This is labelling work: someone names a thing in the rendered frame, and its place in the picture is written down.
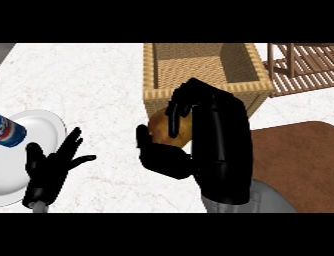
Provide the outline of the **brown pear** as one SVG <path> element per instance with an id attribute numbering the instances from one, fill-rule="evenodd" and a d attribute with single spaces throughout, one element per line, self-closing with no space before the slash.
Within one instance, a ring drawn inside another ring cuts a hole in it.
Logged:
<path id="1" fill-rule="evenodd" d="M 190 116 L 186 116 L 178 119 L 178 135 L 175 138 L 171 138 L 168 136 L 168 116 L 163 112 L 165 109 L 159 109 L 149 119 L 147 129 L 152 136 L 152 142 L 183 148 L 192 139 L 192 118 Z"/>

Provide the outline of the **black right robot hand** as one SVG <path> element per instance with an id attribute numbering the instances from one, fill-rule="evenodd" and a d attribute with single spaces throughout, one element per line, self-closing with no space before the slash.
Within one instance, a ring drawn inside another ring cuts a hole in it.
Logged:
<path id="1" fill-rule="evenodd" d="M 192 78 L 174 90 L 165 110 L 166 136 L 178 134 L 178 119 L 192 118 L 192 150 L 156 140 L 135 128 L 143 167 L 175 179 L 193 177 L 211 201 L 242 205 L 249 200 L 252 140 L 246 110 L 231 93 Z"/>

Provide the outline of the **white plate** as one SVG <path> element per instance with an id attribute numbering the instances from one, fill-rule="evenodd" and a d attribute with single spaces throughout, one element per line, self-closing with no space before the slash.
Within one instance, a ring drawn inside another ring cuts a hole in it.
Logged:
<path id="1" fill-rule="evenodd" d="M 0 207 L 22 200 L 28 185 L 25 146 L 35 142 L 44 155 L 59 148 L 66 128 L 59 116 L 45 110 L 28 110 L 8 117 L 26 129 L 23 141 L 11 148 L 0 145 Z"/>

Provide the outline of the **brown wooden slatted rack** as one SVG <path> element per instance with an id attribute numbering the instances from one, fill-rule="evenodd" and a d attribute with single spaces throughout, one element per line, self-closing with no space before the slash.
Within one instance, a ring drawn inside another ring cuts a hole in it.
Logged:
<path id="1" fill-rule="evenodd" d="M 271 97 L 334 87 L 334 43 L 268 43 Z"/>

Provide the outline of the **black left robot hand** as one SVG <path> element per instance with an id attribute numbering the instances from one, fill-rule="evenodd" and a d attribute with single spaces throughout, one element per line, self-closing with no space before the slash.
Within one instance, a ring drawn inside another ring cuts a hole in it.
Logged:
<path id="1" fill-rule="evenodd" d="M 81 129 L 73 128 L 57 150 L 44 155 L 35 142 L 26 144 L 25 171 L 29 177 L 22 205 L 35 210 L 36 203 L 48 206 L 59 195 L 67 172 L 82 163 L 96 159 L 94 155 L 76 157 L 76 149 L 82 143 Z"/>

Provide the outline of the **blue soda can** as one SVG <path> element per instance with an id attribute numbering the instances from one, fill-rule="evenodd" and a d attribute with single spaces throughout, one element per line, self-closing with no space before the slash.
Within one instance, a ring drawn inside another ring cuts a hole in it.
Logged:
<path id="1" fill-rule="evenodd" d="M 25 139 L 26 129 L 0 115 L 0 145 L 14 147 Z"/>

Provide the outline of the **brown wooden cutting board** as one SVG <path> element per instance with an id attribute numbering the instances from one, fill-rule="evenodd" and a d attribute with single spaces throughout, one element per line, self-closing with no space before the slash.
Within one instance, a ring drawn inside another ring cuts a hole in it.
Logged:
<path id="1" fill-rule="evenodd" d="M 334 212 L 334 125 L 307 121 L 251 131 L 252 177 L 298 212 Z"/>

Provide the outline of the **wicker basket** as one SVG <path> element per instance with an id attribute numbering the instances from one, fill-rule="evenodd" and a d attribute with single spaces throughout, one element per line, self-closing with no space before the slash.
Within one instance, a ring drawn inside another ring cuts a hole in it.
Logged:
<path id="1" fill-rule="evenodd" d="M 252 116 L 273 84 L 252 43 L 144 43 L 143 104 L 147 116 L 168 105 L 190 78 L 230 92 Z"/>

